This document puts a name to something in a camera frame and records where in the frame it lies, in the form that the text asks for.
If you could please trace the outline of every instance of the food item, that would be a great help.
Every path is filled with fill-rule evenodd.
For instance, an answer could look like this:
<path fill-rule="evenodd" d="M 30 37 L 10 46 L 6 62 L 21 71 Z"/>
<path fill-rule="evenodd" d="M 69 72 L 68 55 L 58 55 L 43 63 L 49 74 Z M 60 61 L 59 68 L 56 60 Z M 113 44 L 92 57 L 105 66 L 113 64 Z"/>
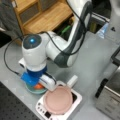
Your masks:
<path fill-rule="evenodd" d="M 37 85 L 34 86 L 34 89 L 36 89 L 36 90 L 43 89 L 43 88 L 44 88 L 44 86 L 41 85 L 40 83 L 38 83 Z"/>

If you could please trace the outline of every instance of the wooden shelf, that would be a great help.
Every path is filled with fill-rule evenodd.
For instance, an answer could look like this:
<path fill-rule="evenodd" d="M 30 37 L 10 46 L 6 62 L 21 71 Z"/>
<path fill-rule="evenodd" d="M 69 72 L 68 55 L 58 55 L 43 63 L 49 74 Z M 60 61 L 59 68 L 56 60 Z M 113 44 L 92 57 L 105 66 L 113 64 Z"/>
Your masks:
<path fill-rule="evenodd" d="M 51 31 L 72 15 L 68 5 L 57 2 L 51 8 L 40 14 L 37 18 L 24 26 L 25 33 L 39 33 Z"/>
<path fill-rule="evenodd" d="M 16 0 L 17 12 L 21 13 L 29 8 L 31 5 L 35 4 L 37 0 Z"/>

